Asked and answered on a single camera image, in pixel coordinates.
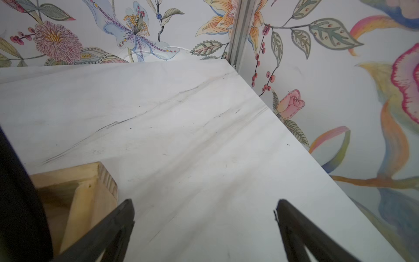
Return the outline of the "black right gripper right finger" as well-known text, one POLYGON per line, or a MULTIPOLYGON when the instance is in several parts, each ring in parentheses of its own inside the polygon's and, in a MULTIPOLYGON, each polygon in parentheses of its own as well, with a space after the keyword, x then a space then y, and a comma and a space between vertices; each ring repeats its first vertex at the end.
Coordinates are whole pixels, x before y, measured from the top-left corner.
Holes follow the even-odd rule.
POLYGON ((288 261, 309 262, 307 251, 319 262, 359 261, 287 200, 279 200, 275 216, 288 261))

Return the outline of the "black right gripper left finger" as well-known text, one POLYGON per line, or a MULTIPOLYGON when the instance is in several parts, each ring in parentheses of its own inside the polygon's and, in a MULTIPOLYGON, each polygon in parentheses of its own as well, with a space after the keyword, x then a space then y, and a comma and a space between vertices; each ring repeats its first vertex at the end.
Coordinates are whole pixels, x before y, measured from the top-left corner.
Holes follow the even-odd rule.
POLYGON ((126 199, 54 262, 122 262, 135 225, 135 210, 126 199))

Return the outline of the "black waist bag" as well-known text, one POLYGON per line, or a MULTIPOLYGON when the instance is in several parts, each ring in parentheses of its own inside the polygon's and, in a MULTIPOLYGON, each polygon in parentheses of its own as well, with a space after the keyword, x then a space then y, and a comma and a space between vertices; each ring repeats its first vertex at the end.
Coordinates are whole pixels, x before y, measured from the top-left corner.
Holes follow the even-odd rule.
POLYGON ((23 164, 1 131, 1 261, 48 262, 52 257, 43 205, 23 164))

